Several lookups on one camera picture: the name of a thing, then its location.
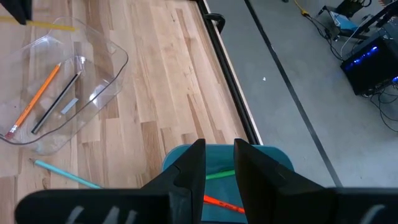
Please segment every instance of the colored pencil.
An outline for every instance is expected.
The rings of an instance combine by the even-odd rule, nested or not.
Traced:
[[[10,22],[10,23],[18,24],[18,21],[16,21],[11,16],[0,16],[0,22]],[[26,21],[26,25],[47,28],[47,29],[66,30],[66,31],[75,31],[76,30],[76,28],[71,27],[71,26],[57,25],[57,24],[52,24],[49,22]]]
[[[231,205],[230,203],[226,203],[226,202],[220,201],[218,199],[215,199],[213,197],[209,197],[207,195],[204,196],[203,201],[205,203],[209,203],[209,204],[212,204],[212,205],[217,205],[217,206],[220,206],[220,207],[223,207],[223,208],[227,208],[229,210],[244,214],[244,209],[243,208],[238,207],[236,205]]]
[[[54,79],[55,75],[58,73],[60,70],[61,63],[55,66],[55,68],[52,70],[50,75],[47,77],[47,79],[44,81],[43,85],[40,87],[40,89],[37,91],[36,95],[33,97],[33,99],[30,101],[30,103],[26,106],[25,110],[22,112],[21,115],[19,115],[19,118],[11,128],[11,130],[6,134],[6,139],[12,139],[14,137],[15,132],[17,129],[22,125],[22,123],[25,121],[27,115],[32,111],[33,106],[37,103],[39,98],[42,96],[44,90],[47,89],[48,85],[50,82]]]
[[[46,163],[44,161],[41,161],[41,160],[38,160],[38,159],[29,159],[29,160],[31,160],[37,166],[43,167],[44,169],[48,169],[51,172],[54,172],[54,173],[56,173],[58,175],[61,175],[61,176],[64,176],[64,177],[66,177],[68,179],[74,180],[74,181],[78,182],[79,184],[83,184],[83,185],[85,185],[85,186],[87,186],[89,188],[92,188],[92,189],[103,189],[99,185],[91,183],[90,181],[82,179],[82,178],[80,178],[80,177],[78,177],[76,175],[70,174],[67,171],[61,170],[58,167],[50,165],[50,164],[48,164],[48,163]],[[207,196],[207,195],[204,196],[203,202],[204,203],[208,203],[210,205],[216,205],[216,206],[219,206],[219,207],[227,208],[227,209],[235,211],[235,212],[244,213],[244,209],[239,207],[239,206],[231,205],[230,203],[226,203],[226,202],[220,201],[218,199],[215,199],[215,198]]]
[[[206,176],[206,180],[219,179],[223,177],[229,177],[232,175],[235,175],[235,170],[228,170],[228,171],[218,172],[215,174],[209,174]]]
[[[82,179],[82,178],[80,178],[80,177],[78,177],[76,175],[70,174],[67,171],[59,169],[58,167],[55,167],[53,165],[45,163],[44,161],[41,161],[41,160],[38,160],[38,159],[30,159],[30,160],[37,166],[43,167],[44,169],[48,169],[49,171],[52,171],[52,172],[54,172],[56,174],[59,174],[61,176],[64,176],[64,177],[69,178],[71,180],[74,180],[74,181],[78,182],[79,184],[83,184],[83,185],[85,185],[85,186],[87,186],[89,188],[92,188],[92,189],[102,189],[102,187],[100,187],[100,186],[98,186],[96,184],[93,184],[90,181]]]
[[[36,124],[36,126],[33,128],[33,130],[31,131],[32,134],[36,134],[39,129],[43,126],[43,124],[45,123],[45,121],[47,120],[47,118],[49,118],[51,112],[55,109],[55,107],[58,105],[58,103],[62,100],[62,98],[67,94],[68,90],[70,89],[70,87],[74,84],[74,82],[76,81],[76,79],[80,76],[81,71],[79,71],[68,83],[67,87],[65,87],[61,94],[58,95],[57,99],[54,101],[54,103],[52,103],[52,105],[50,106],[50,108],[45,112],[45,114],[43,115],[43,117],[39,120],[39,122]]]

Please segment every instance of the computer tower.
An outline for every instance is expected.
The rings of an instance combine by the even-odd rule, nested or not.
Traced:
[[[398,44],[379,36],[343,61],[355,95],[371,94],[398,81]]]

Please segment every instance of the teal container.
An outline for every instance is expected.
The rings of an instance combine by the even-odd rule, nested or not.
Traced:
[[[171,150],[164,162],[163,170],[166,170],[174,161],[177,160],[191,145],[181,145]],[[292,162],[280,149],[272,146],[254,146],[269,157],[275,159],[280,164],[294,171]],[[234,169],[234,146],[233,145],[206,145],[206,175],[214,174],[221,171]],[[241,197],[239,195],[238,185],[235,176],[223,177],[220,179],[211,179],[206,181],[205,194],[243,207]],[[203,222],[234,222],[247,223],[244,214],[217,207],[215,205],[203,205],[202,217]]]

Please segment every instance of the black pencil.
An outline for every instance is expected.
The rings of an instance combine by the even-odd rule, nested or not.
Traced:
[[[78,72],[68,83],[67,87],[65,87],[65,89],[62,90],[61,94],[59,94],[59,96],[57,97],[57,99],[54,101],[54,103],[52,103],[52,105],[50,106],[49,110],[47,110],[45,112],[45,114],[43,115],[43,117],[40,119],[40,121],[36,124],[36,126],[33,128],[33,130],[31,131],[32,134],[36,134],[39,129],[43,126],[44,122],[47,120],[47,118],[49,118],[51,112],[55,109],[55,107],[58,105],[58,103],[62,100],[62,98],[67,94],[68,90],[70,89],[70,87],[74,84],[74,82],[76,81],[76,79],[80,76],[81,71]]]

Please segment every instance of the gray floor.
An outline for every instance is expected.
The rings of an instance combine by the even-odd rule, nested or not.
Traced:
[[[226,18],[221,36],[264,144],[282,149],[299,174],[325,187],[334,186],[244,1],[207,1],[211,12]],[[325,5],[325,1],[298,1],[311,15]],[[251,2],[343,186],[397,186],[398,135],[384,126],[369,99],[354,95],[327,42],[300,15],[293,0]],[[381,9],[374,1],[353,20]],[[324,23],[327,19],[319,17]],[[334,43],[338,51],[345,40]],[[398,117],[398,102],[384,110]]]

